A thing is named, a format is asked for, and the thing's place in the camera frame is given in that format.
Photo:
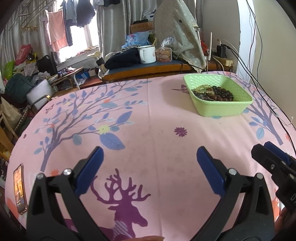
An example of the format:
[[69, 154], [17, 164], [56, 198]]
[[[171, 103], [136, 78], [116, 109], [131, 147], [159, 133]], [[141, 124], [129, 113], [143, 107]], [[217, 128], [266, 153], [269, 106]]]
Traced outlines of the cardboard box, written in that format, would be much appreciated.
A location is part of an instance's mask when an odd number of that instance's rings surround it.
[[147, 32], [154, 29], [154, 22], [141, 22], [130, 26], [130, 33]]

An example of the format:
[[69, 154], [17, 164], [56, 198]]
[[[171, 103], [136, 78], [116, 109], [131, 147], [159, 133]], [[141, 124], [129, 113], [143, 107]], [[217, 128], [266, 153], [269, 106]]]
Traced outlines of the pink hanging garment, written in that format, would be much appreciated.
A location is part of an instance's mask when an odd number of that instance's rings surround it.
[[63, 11], [47, 11], [46, 14], [50, 46], [54, 52], [59, 52], [60, 49], [68, 46]]

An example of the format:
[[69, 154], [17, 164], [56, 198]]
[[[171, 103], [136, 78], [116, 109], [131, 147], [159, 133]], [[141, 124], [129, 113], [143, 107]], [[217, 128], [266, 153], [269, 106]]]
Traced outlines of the wooden desk blue top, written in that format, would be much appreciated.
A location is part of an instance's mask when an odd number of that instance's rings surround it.
[[188, 63], [180, 60], [170, 62], [155, 62], [152, 64], [137, 64], [131, 67], [108, 70], [102, 77], [104, 82], [147, 79], [170, 75], [196, 73]]

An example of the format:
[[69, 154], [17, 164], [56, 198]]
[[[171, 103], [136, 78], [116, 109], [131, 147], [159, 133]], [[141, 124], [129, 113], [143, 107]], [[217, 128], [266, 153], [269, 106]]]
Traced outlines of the grey dotted cloth cover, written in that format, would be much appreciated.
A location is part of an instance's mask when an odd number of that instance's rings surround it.
[[161, 44], [172, 37], [172, 52], [200, 73], [206, 67], [198, 27], [184, 1], [163, 1], [154, 14], [154, 36]]

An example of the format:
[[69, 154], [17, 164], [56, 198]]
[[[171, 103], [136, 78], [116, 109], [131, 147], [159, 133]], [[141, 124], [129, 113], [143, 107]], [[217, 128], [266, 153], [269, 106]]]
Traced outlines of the black power adapter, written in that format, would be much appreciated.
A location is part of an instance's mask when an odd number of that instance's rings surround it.
[[221, 44], [221, 45], [217, 45], [216, 48], [216, 56], [220, 57], [220, 58], [226, 58], [226, 46]]

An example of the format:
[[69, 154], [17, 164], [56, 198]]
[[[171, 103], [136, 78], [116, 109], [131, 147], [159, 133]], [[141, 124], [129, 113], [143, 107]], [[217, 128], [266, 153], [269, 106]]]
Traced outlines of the pink deer print bedsheet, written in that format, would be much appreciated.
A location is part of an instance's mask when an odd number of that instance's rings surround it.
[[273, 202], [276, 185], [251, 157], [254, 145], [272, 142], [293, 155], [295, 129], [280, 125], [285, 115], [263, 93], [235, 74], [229, 77], [253, 97], [240, 115], [200, 116], [182, 75], [123, 81], [53, 99], [32, 119], [10, 156], [5, 201], [25, 225], [14, 196], [13, 172], [23, 165], [26, 196], [36, 175], [56, 176], [73, 168], [95, 147], [104, 161], [81, 200], [111, 240], [160, 235], [190, 240], [219, 196], [201, 170], [200, 146], [242, 175], [262, 173]]

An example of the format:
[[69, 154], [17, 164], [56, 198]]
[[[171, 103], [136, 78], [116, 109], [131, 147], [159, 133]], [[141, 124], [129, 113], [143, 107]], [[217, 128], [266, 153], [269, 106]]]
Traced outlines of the green plastic bag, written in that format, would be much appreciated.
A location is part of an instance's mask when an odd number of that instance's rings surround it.
[[13, 70], [15, 67], [15, 61], [10, 61], [5, 65], [3, 77], [9, 80], [13, 75]]

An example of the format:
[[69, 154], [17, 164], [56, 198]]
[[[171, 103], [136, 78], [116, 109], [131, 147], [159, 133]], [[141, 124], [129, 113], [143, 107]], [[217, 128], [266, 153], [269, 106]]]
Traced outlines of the grey window curtain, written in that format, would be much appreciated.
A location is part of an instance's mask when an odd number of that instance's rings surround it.
[[[100, 36], [100, 51], [107, 55], [116, 52], [125, 44], [130, 34], [130, 26], [152, 16], [163, 1], [107, 1], [108, 6], [96, 6], [97, 27]], [[196, 4], [198, 1], [184, 1], [196, 21]], [[160, 43], [156, 38], [156, 47]]]

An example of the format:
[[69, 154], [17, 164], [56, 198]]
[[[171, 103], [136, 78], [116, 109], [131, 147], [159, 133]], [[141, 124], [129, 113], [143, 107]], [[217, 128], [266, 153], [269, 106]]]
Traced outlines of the dark navy folded clothes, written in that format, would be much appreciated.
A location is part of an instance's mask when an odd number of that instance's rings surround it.
[[131, 67], [140, 64], [140, 56], [137, 48], [130, 48], [121, 53], [116, 53], [104, 64], [108, 70]]

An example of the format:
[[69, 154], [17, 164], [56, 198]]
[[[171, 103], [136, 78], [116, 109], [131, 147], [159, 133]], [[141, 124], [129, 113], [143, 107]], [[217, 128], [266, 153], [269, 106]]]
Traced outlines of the small folding table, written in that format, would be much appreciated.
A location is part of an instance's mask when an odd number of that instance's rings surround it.
[[51, 87], [54, 87], [63, 81], [69, 80], [73, 88], [77, 88], [78, 90], [80, 90], [80, 85], [76, 79], [76, 74], [83, 69], [84, 69], [84, 66], [74, 70], [71, 73], [66, 74], [65, 76], [57, 78], [56, 80], [50, 82]]

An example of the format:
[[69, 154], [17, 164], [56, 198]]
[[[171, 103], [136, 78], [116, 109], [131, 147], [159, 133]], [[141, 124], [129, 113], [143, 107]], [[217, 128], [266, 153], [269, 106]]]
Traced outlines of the bagged round crackers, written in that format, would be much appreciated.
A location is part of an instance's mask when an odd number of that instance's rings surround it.
[[157, 62], [166, 63], [171, 62], [173, 59], [173, 53], [171, 49], [171, 45], [174, 42], [173, 37], [168, 37], [164, 39], [159, 47], [156, 49], [156, 59]]

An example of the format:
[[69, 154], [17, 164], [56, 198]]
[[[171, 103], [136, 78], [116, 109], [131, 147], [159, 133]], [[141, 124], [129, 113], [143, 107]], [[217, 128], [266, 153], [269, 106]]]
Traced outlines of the pink plastic bag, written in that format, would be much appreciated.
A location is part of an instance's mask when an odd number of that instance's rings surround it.
[[16, 56], [15, 66], [18, 66], [23, 62], [25, 62], [25, 60], [27, 59], [27, 56], [31, 51], [32, 51], [32, 46], [30, 44], [22, 45], [22, 47], [20, 48]]

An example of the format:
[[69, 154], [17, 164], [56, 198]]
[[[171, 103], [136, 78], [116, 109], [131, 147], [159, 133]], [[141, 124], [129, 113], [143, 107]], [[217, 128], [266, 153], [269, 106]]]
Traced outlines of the white enamel mug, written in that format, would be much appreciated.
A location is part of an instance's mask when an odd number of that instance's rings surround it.
[[142, 64], [152, 64], [157, 61], [156, 48], [154, 45], [141, 46], [138, 47], [137, 50]]

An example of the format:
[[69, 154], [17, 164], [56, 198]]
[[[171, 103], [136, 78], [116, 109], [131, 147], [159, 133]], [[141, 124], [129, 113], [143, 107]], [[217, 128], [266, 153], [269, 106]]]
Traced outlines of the smartphone with lit screen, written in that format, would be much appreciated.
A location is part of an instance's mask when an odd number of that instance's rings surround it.
[[20, 164], [14, 171], [14, 194], [18, 214], [22, 215], [28, 209], [23, 180], [23, 164]]

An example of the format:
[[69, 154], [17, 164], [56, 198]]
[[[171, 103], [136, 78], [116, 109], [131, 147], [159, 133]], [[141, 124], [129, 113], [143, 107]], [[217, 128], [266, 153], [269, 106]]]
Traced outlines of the green plastic basket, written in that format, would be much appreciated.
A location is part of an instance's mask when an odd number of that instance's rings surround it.
[[236, 116], [253, 103], [252, 96], [228, 76], [187, 74], [183, 79], [198, 114], [203, 117]]

